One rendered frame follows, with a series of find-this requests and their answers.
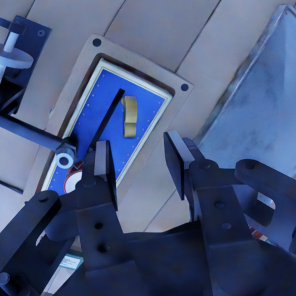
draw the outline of white border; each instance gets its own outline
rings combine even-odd
[[[102,57],[99,60],[97,66],[95,67],[95,70],[94,70],[93,74],[91,75],[91,78],[89,79],[89,82],[88,82],[88,84],[87,84],[75,110],[74,110],[74,113],[73,113],[73,115],[67,125],[67,128],[63,134],[63,138],[69,137],[70,134],[72,133],[72,130],[78,120],[78,117],[79,117],[80,113],[82,112],[82,109],[84,108],[84,106],[87,102],[87,99],[95,86],[95,82],[97,81],[102,70],[104,70],[104,69],[115,74],[115,75],[118,75],[118,76],[120,76],[120,77],[122,77],[122,78],[124,78],[124,79],[126,79],[126,80],[128,80],[128,81],[130,81],[130,82],[132,82],[132,83],[134,83],[134,84],[136,84],[136,85],[148,90],[149,92],[152,92],[152,93],[156,94],[157,96],[162,97],[164,99],[164,102],[162,103],[160,109],[158,110],[154,119],[150,123],[148,129],[146,130],[145,134],[141,138],[140,142],[138,143],[138,145],[134,149],[132,155],[130,156],[128,162],[126,163],[125,167],[121,171],[120,175],[118,176],[118,178],[116,180],[116,187],[118,187],[119,184],[121,183],[121,181],[123,180],[124,176],[126,175],[127,171],[131,167],[132,163],[136,159],[137,155],[139,154],[141,148],[143,147],[146,140],[148,139],[149,135],[151,134],[152,130],[156,126],[157,122],[159,121],[159,119],[161,118],[163,113],[165,112],[165,110],[168,107],[173,96],[165,89],[160,88],[159,86],[154,85],[151,82],[144,80],[144,79],[136,76],[135,74],[119,67],[119,66],[116,66],[110,62],[105,61],[105,59]],[[41,191],[48,189],[51,179],[53,177],[53,174],[56,170],[56,166],[57,166],[56,156],[54,156],[54,159],[53,159],[53,161],[48,169],[48,172],[46,174],[46,178],[44,180]]]

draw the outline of curved brass piece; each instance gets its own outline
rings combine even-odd
[[[137,99],[135,96],[123,97],[123,134],[125,138],[136,136],[138,116]]]

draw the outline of blue board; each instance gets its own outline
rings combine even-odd
[[[163,97],[107,69],[103,69],[89,93],[87,101],[70,134],[79,143],[77,161],[83,160],[119,89],[125,90],[124,96],[136,97],[137,123],[135,138],[124,138],[124,106],[122,103],[119,103],[100,137],[100,141],[110,141],[116,179],[130,160],[137,146],[143,140],[149,126],[163,106],[165,102]],[[57,166],[48,189],[56,191],[59,195],[65,194],[64,181],[66,173],[67,169]]]

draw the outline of gold object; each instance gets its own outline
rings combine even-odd
[[[123,134],[125,138],[136,136],[137,124],[137,99],[135,96],[123,97]]]

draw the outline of white label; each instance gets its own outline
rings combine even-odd
[[[70,256],[65,256],[59,266],[71,268],[71,269],[75,270],[77,268],[79,262],[80,262],[80,259],[73,258]]]

